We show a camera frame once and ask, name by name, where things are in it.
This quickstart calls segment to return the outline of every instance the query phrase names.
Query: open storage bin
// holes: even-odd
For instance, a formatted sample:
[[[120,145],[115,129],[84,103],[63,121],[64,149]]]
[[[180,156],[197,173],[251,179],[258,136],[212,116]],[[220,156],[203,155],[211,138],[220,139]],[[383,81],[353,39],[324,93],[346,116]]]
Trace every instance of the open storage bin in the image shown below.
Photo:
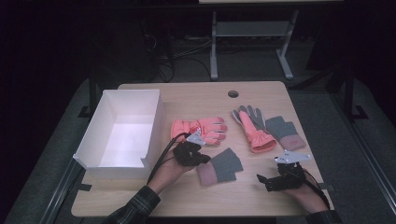
[[[148,178],[161,154],[160,90],[108,90],[73,158],[96,178]]]

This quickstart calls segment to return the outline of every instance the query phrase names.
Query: dark background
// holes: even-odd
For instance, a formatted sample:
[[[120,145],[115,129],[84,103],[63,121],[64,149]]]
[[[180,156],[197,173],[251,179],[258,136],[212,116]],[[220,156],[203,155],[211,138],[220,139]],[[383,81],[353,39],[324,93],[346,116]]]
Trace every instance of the dark background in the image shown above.
[[[395,124],[396,11],[391,2],[346,1],[342,10],[325,15],[304,10],[299,22],[307,28],[297,25],[293,38],[313,36],[317,44],[309,66],[320,70],[345,63],[371,89]],[[163,22],[155,12],[98,14],[80,10],[102,7],[100,3],[103,1],[0,3],[1,220],[34,169],[73,93],[90,73],[97,74],[102,89],[116,88],[122,82],[150,82],[156,75],[155,66],[151,66],[156,55],[136,48],[145,45],[144,32],[158,36],[163,50],[168,35],[210,32],[210,12],[167,15],[168,21]],[[121,7],[131,4],[135,2],[112,2],[112,6]],[[209,24],[194,13],[208,17]],[[142,27],[136,22],[141,18],[149,23]],[[117,55],[116,60],[109,59],[101,47]],[[109,78],[112,84],[101,86],[105,82],[100,79]]]

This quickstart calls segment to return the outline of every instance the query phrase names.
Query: plaid shirt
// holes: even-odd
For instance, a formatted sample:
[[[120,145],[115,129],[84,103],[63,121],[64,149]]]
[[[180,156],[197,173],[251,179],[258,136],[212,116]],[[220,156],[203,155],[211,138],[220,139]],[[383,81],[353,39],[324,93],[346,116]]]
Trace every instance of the plaid shirt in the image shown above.
[[[144,186],[125,206],[110,214],[102,223],[145,223],[149,214],[160,201],[160,197],[151,188]]]

